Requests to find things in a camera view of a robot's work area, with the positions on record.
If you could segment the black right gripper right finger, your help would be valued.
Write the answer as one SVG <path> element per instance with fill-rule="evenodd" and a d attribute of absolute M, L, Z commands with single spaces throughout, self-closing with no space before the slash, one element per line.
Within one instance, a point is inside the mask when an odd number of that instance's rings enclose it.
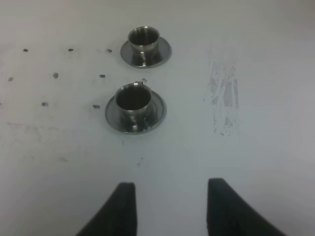
<path fill-rule="evenodd" d="M 208 181 L 207 230 L 210 236 L 283 236 L 222 178 Z"/>

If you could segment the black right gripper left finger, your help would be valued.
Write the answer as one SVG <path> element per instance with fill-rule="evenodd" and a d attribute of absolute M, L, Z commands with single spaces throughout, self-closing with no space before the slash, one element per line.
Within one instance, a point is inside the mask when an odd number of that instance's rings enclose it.
<path fill-rule="evenodd" d="M 79 232 L 79 236 L 137 235 L 136 187 L 118 184 L 96 215 Z"/>

